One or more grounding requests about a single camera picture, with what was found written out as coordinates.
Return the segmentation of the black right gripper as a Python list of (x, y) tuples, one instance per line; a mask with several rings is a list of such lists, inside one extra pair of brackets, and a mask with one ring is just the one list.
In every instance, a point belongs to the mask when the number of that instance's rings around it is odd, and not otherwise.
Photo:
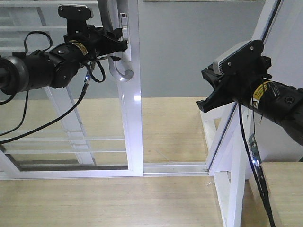
[(213, 65), (202, 70), (202, 77), (214, 91), (198, 108), (207, 113), (217, 107), (239, 102), (282, 127), (303, 126), (303, 90), (272, 81), (267, 70), (271, 59), (261, 56), (230, 75), (217, 75)]

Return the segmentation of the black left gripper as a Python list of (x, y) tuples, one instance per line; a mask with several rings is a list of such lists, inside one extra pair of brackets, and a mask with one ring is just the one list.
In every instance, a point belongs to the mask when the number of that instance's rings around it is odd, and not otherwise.
[(120, 41), (122, 29), (107, 31), (102, 27), (87, 25), (86, 31), (67, 34), (64, 43), (57, 45), (49, 53), (48, 57), (55, 66), (56, 74), (49, 85), (52, 88), (64, 88), (78, 73), (80, 67), (85, 67), (88, 61), (96, 61), (102, 73), (102, 80), (95, 76), (91, 78), (101, 83), (105, 80), (105, 71), (100, 64), (99, 56), (127, 49), (127, 41)]

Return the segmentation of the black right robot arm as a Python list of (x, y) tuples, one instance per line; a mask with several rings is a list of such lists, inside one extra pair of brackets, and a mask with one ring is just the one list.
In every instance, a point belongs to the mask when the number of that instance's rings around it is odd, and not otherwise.
[(298, 144), (303, 143), (303, 90), (272, 81), (267, 73), (271, 59), (257, 58), (231, 75), (215, 74), (213, 66), (202, 70), (202, 77), (214, 91), (197, 102), (206, 113), (217, 107), (238, 102), (246, 108), (281, 126)]

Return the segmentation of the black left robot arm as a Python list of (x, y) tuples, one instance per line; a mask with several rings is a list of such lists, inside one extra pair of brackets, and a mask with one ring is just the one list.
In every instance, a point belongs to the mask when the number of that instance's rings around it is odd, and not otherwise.
[(107, 31), (85, 24), (64, 36), (64, 43), (55, 48), (27, 52), (13, 52), (0, 59), (0, 89), (6, 95), (15, 95), (46, 86), (64, 88), (88, 61), (101, 56), (123, 52), (127, 42), (122, 41), (122, 30)]

